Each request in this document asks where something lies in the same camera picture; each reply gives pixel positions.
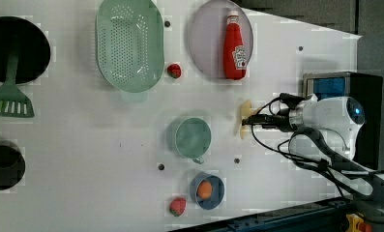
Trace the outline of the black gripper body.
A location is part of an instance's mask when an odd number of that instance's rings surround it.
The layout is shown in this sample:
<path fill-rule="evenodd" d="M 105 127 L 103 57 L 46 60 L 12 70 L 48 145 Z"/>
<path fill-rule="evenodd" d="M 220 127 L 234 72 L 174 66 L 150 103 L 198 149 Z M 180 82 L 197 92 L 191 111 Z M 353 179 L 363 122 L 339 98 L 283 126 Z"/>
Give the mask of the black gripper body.
<path fill-rule="evenodd" d="M 297 125 L 291 124 L 289 120 L 290 109 L 282 109 L 275 115 L 260 114 L 260 126 L 265 130 L 279 130 L 282 132 L 294 132 Z"/>

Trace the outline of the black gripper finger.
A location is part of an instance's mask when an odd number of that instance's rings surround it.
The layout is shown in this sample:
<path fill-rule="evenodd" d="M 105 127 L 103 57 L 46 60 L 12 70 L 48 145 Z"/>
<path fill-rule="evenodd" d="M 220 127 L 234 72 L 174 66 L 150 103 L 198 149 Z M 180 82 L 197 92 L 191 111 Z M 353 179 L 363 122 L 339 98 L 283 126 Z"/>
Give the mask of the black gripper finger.
<path fill-rule="evenodd" d="M 260 125 L 261 124 L 261 120 L 257 119 L 257 118 L 248 118 L 248 119 L 243 119 L 242 120 L 242 126 L 245 126 L 245 125 Z"/>

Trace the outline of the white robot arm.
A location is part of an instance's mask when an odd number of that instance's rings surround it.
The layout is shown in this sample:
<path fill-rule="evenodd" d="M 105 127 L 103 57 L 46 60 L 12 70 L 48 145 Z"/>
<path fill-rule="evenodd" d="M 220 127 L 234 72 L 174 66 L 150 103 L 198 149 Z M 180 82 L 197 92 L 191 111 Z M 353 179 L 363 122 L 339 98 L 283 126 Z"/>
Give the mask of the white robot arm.
<path fill-rule="evenodd" d="M 349 192 L 357 200 L 384 211 L 384 171 L 356 162 L 357 137 L 365 124 L 364 108 L 351 97 L 319 99 L 282 93 L 272 102 L 284 108 L 264 114 L 251 108 L 251 102 L 240 106 L 240 135 L 264 130 L 289 132 L 290 138 L 273 149 L 300 168 L 316 172 L 330 180 L 340 193 Z"/>

